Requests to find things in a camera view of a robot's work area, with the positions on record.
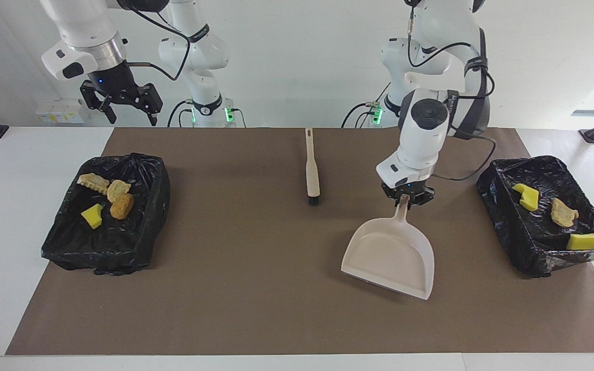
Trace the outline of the jagged beige foam chunk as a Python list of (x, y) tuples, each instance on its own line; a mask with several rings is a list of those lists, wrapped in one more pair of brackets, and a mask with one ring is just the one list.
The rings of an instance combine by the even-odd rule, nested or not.
[(563, 228), (571, 228), (579, 218), (578, 210), (571, 209), (558, 198), (554, 198), (551, 204), (551, 219)]

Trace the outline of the bin lined with black bag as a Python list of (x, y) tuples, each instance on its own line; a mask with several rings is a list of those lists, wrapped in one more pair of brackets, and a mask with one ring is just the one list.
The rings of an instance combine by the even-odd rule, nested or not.
[[(523, 183), (539, 192), (538, 210), (520, 204), (512, 186)], [(557, 157), (509, 158), (492, 161), (476, 187), (498, 240), (511, 264), (531, 278), (549, 277), (562, 268), (594, 261), (594, 250), (566, 249), (570, 234), (594, 234), (594, 206)], [(551, 204), (560, 199), (579, 218), (571, 228), (551, 219)]]
[[(111, 204), (105, 195), (76, 183), (78, 176), (89, 173), (131, 185), (135, 203), (125, 220), (109, 214)], [(170, 188), (161, 157), (132, 153), (90, 158), (78, 169), (64, 195), (42, 244), (42, 258), (69, 271), (89, 268), (100, 275), (125, 275), (146, 268), (167, 221)], [(102, 224), (93, 230), (80, 213), (95, 204), (104, 208)]]

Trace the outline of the elongated beige foam chunk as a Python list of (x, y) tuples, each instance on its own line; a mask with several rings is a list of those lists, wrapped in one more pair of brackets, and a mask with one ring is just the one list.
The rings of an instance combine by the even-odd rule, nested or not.
[(106, 195), (109, 188), (109, 180), (95, 173), (78, 176), (76, 183), (102, 195)]

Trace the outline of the wide white socket box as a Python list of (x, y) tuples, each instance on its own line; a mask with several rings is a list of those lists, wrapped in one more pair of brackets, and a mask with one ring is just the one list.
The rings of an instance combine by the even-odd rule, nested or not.
[(90, 110), (80, 98), (59, 99), (52, 102), (48, 116), (55, 124), (85, 124)]

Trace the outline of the notched yellow sponge piece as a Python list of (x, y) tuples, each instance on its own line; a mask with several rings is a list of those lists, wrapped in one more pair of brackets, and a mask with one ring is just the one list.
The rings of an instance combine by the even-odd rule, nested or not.
[(538, 210), (539, 192), (523, 183), (518, 183), (511, 188), (520, 195), (519, 204), (530, 212)]

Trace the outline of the rounded beige foam chunk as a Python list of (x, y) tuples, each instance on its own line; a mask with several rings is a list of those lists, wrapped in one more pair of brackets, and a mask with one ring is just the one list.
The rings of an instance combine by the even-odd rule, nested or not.
[(122, 195), (124, 195), (125, 193), (129, 193), (130, 188), (131, 185), (129, 183), (124, 182), (120, 179), (114, 179), (113, 181), (111, 181), (109, 187), (107, 188), (107, 200), (109, 200), (111, 204), (115, 204), (115, 202), (117, 202), (120, 199), (120, 197), (122, 197)]

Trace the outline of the brown oval foam chunk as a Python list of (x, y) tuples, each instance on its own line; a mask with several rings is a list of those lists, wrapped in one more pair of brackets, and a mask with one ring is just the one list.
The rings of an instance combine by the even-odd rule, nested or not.
[(123, 193), (115, 202), (113, 202), (113, 204), (111, 204), (109, 214), (111, 214), (115, 220), (125, 220), (129, 216), (134, 203), (135, 198), (133, 195), (129, 193)]

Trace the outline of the beige brush with black bristles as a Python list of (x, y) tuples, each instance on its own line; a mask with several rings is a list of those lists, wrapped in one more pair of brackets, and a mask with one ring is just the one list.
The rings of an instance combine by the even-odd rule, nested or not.
[(309, 205), (320, 204), (320, 178), (315, 158), (314, 133), (311, 128), (305, 129), (306, 143), (306, 190)]

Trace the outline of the brown table mat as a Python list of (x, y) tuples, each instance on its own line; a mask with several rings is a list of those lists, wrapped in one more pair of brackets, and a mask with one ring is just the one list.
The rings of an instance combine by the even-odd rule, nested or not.
[(594, 352), (594, 268), (514, 270), (476, 179), (432, 179), (408, 221), (431, 241), (428, 300), (340, 270), (354, 231), (393, 215), (375, 166), (394, 129), (316, 129), (321, 200), (307, 204), (303, 129), (117, 128), (104, 155), (162, 157), (167, 223), (149, 268), (49, 263), (8, 355)]

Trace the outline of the beige plastic dustpan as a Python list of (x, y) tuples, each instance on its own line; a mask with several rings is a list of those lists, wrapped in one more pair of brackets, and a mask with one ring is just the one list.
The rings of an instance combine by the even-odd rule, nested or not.
[(375, 218), (354, 232), (340, 270), (370, 284), (427, 300), (434, 286), (431, 242), (408, 223), (410, 198), (402, 196), (391, 218)]

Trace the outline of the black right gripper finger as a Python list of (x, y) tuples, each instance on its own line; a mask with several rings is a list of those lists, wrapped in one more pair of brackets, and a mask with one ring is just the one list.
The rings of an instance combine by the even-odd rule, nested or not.
[(96, 87), (90, 80), (83, 80), (80, 85), (80, 92), (86, 106), (90, 110), (96, 110), (103, 113), (110, 124), (115, 124), (117, 116), (111, 108), (112, 96), (106, 95), (104, 100), (99, 99), (96, 94)]
[(133, 107), (146, 113), (152, 127), (158, 124), (158, 114), (163, 108), (163, 101), (153, 83), (136, 86), (132, 95)]

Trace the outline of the yellow sponge wedge piece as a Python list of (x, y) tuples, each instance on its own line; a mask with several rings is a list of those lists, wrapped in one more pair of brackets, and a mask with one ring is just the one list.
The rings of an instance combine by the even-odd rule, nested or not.
[(88, 223), (93, 230), (97, 229), (102, 224), (102, 210), (101, 204), (92, 205), (89, 209), (84, 210), (80, 215)]

